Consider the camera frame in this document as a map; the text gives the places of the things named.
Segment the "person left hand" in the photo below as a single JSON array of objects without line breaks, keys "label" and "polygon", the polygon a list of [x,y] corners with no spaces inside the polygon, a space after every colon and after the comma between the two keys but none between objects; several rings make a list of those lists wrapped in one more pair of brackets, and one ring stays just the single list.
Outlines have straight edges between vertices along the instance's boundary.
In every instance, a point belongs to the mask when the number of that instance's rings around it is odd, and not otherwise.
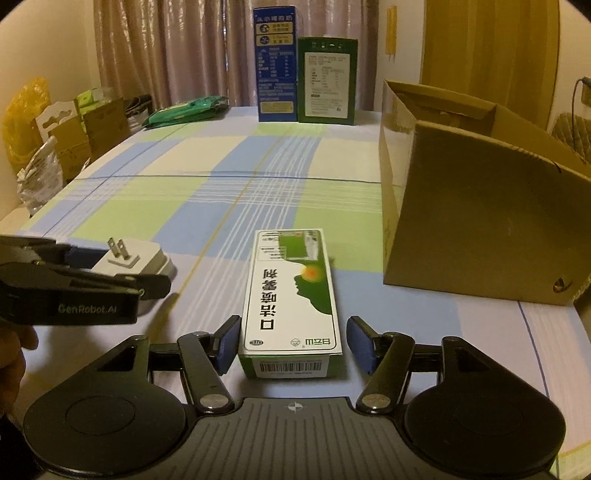
[{"label": "person left hand", "polygon": [[1,321],[0,328],[0,405],[1,415],[11,411],[26,369],[24,350],[35,350],[39,340],[31,326]]}]

